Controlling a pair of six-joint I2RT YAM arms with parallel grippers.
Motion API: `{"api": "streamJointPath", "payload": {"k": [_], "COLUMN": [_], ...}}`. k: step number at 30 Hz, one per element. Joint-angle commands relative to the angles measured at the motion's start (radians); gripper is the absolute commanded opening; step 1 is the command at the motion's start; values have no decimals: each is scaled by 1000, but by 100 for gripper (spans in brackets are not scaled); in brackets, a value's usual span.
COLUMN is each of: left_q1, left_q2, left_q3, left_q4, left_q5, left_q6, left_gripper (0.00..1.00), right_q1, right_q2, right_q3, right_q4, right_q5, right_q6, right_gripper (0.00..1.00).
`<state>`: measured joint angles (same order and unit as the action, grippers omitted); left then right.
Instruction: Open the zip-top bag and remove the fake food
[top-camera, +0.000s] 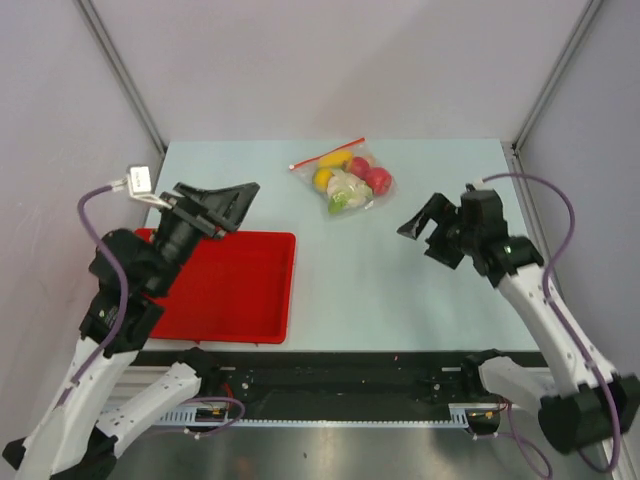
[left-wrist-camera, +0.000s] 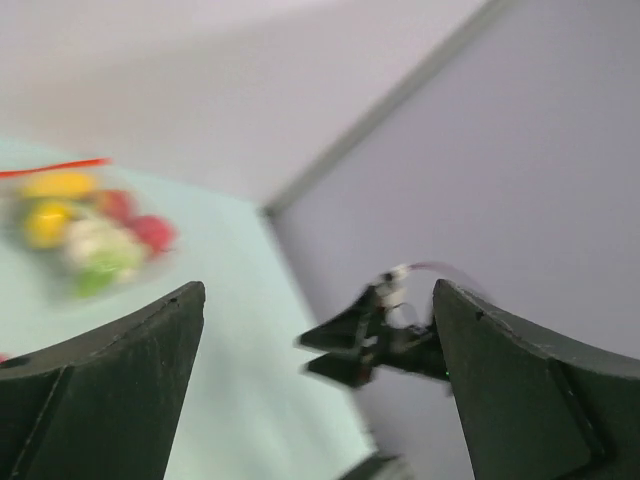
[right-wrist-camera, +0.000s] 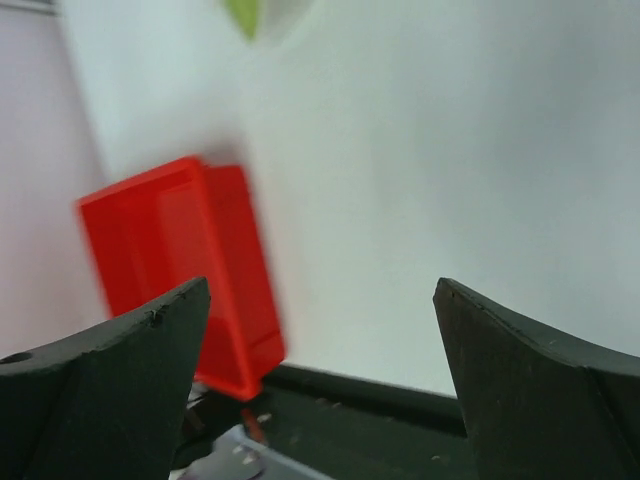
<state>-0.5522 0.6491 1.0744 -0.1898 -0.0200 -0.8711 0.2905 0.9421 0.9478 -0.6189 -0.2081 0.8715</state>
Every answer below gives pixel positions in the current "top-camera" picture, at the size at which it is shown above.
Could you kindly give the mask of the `white fake garlic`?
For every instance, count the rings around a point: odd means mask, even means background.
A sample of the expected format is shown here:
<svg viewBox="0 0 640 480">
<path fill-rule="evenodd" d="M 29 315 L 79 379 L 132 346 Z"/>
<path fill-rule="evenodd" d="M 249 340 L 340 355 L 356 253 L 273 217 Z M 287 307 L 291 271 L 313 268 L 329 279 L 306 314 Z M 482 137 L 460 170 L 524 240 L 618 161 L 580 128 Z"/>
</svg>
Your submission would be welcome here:
<svg viewBox="0 0 640 480">
<path fill-rule="evenodd" d="M 350 196 L 349 206 L 346 209 L 354 209 L 364 206 L 372 197 L 373 192 L 366 182 L 350 173 L 334 170 L 326 194 L 329 198 L 338 191 L 344 191 Z"/>
</svg>

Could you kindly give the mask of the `clear zip top bag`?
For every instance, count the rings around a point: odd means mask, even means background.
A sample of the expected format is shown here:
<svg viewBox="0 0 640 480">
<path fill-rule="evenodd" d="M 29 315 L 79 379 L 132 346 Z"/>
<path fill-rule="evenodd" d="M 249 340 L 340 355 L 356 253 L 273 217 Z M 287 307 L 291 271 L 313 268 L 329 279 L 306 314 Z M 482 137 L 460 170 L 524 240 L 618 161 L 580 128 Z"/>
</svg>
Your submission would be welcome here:
<svg viewBox="0 0 640 480">
<path fill-rule="evenodd" d="M 346 216 L 387 203 L 397 189 L 392 172 L 365 137 L 289 166 L 326 204 L 329 216 Z"/>
</svg>

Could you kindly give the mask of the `yellow fake mango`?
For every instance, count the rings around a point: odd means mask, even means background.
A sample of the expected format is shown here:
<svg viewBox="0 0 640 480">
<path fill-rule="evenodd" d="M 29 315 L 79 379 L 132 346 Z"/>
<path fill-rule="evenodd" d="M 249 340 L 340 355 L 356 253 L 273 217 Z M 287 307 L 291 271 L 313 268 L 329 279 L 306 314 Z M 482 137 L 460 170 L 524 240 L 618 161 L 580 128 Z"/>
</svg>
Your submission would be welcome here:
<svg viewBox="0 0 640 480">
<path fill-rule="evenodd" d="M 349 150 L 336 150 L 319 158 L 319 168 L 342 169 L 353 158 Z"/>
</svg>

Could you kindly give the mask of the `yellow green fake fruit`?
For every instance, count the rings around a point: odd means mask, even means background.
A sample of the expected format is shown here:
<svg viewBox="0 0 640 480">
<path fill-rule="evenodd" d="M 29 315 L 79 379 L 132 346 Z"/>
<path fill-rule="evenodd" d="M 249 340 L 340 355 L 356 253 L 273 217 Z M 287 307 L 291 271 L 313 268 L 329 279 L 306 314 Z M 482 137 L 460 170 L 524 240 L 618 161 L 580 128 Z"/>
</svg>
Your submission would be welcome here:
<svg viewBox="0 0 640 480">
<path fill-rule="evenodd" d="M 325 193 L 333 176 L 333 171 L 330 168 L 318 168 L 312 177 L 314 189 L 320 193 Z"/>
</svg>

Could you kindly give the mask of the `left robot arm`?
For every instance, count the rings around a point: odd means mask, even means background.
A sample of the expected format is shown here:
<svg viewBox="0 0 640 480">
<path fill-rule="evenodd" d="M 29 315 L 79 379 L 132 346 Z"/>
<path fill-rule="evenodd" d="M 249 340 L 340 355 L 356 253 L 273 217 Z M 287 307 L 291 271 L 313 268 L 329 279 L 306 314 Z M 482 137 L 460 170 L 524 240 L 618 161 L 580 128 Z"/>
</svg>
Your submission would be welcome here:
<svg viewBox="0 0 640 480">
<path fill-rule="evenodd" d="M 127 177 L 81 197 L 77 211 L 96 245 L 89 271 L 98 291 L 51 405 L 31 434 L 4 447 L 2 456 L 17 478 L 105 479 L 124 451 L 161 416 L 183 403 L 210 402 L 221 391 L 219 364 L 193 347 L 124 405 L 104 409 L 165 312 L 158 299 L 167 297 L 202 240 L 238 230 L 259 189 L 255 182 L 215 190 L 178 183 L 171 192 L 155 195 Z M 150 240 L 129 229 L 99 236 L 89 222 L 88 201 L 119 190 L 160 211 Z"/>
</svg>

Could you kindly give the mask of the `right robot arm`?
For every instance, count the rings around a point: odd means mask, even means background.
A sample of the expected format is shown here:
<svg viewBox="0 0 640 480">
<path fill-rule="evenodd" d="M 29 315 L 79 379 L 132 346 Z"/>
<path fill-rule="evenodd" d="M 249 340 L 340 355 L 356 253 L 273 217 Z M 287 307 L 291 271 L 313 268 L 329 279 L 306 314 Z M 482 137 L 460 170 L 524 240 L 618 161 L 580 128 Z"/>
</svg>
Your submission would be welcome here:
<svg viewBox="0 0 640 480">
<path fill-rule="evenodd" d="M 544 280 L 545 264 L 525 236 L 512 236 L 494 190 L 470 190 L 454 205 L 434 194 L 398 234 L 417 239 L 427 223 L 426 256 L 455 269 L 470 257 L 475 270 L 509 302 L 535 340 L 548 369 L 545 380 L 496 350 L 466 360 L 463 393 L 473 401 L 491 394 L 535 416 L 551 446 L 569 454 L 626 434 L 639 409 L 639 380 L 621 375 L 588 339 Z"/>
</svg>

